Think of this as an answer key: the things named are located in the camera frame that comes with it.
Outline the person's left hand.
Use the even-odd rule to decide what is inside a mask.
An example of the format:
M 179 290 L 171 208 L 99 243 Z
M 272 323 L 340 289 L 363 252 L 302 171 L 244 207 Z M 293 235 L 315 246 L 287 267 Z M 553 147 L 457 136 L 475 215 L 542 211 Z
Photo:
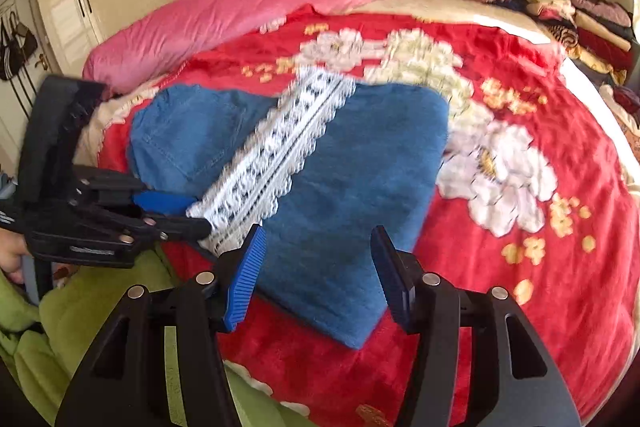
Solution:
M 29 255 L 24 236 L 11 231 L 0 230 L 1 271 L 18 285 L 24 283 L 22 259 Z

